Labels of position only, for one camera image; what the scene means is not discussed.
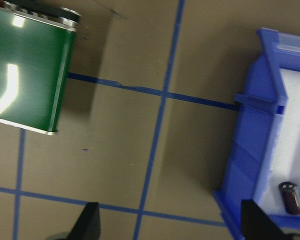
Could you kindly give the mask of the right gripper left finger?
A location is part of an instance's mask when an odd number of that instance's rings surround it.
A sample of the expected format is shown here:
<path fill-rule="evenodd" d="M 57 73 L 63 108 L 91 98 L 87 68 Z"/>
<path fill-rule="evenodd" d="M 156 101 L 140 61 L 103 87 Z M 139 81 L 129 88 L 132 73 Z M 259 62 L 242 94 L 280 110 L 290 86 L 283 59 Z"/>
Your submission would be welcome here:
<path fill-rule="evenodd" d="M 101 236 L 100 206 L 88 202 L 67 236 L 68 240 L 99 240 Z"/>

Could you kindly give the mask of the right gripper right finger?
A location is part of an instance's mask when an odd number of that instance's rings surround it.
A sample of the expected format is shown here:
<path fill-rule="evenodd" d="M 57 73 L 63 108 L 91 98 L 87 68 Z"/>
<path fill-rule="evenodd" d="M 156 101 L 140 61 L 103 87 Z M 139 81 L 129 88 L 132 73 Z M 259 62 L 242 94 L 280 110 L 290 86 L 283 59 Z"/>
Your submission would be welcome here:
<path fill-rule="evenodd" d="M 240 227 L 246 240 L 287 240 L 284 232 L 251 199 L 241 201 Z"/>

